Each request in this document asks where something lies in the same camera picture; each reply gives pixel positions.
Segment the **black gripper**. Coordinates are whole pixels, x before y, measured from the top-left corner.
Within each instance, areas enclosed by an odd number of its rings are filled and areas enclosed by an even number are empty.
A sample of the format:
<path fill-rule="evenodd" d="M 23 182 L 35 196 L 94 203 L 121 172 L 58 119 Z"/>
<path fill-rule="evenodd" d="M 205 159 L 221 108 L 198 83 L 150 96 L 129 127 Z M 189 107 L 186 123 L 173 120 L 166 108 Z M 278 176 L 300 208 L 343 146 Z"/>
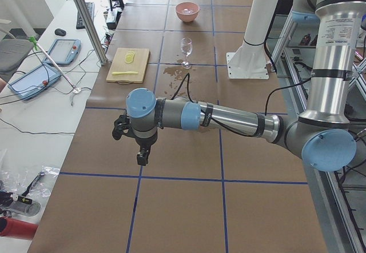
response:
<path fill-rule="evenodd" d="M 120 115 L 118 119 L 114 121 L 114 127 L 112 130 L 112 137 L 114 139 L 121 139 L 124 135 L 126 137 L 132 137 L 130 119 L 127 115 Z M 136 142 L 140 146 L 140 150 L 137 153 L 137 164 L 139 166 L 146 166 L 148 164 L 148 158 L 150 149 L 157 141 L 157 128 L 154 127 L 148 131 L 134 130 L 136 136 Z"/>

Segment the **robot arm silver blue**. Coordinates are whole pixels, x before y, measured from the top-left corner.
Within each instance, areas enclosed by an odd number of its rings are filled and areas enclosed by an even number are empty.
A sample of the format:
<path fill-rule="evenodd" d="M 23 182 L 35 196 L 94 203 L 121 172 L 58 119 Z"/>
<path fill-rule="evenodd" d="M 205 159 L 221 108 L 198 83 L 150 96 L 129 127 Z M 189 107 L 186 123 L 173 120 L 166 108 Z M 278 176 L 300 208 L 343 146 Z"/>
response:
<path fill-rule="evenodd" d="M 348 165 L 357 143 L 348 132 L 344 110 L 365 0 L 293 0 L 293 13 L 315 14 L 320 20 L 307 106 L 296 120 L 182 97 L 156 98 L 140 88 L 128 94 L 126 111 L 114 122 L 113 138 L 134 138 L 140 146 L 137 162 L 143 166 L 159 128 L 196 130 L 201 126 L 264 138 L 320 171 Z"/>

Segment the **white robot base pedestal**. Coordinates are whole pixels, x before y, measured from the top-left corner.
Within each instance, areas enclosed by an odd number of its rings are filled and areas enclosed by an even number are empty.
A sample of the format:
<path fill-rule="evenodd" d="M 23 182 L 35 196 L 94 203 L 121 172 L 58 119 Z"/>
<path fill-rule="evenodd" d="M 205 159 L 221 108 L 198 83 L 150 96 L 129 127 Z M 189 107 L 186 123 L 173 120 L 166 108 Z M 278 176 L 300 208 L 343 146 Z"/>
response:
<path fill-rule="evenodd" d="M 268 79 L 266 37 L 279 0 L 253 0 L 242 45 L 226 54 L 229 79 Z"/>

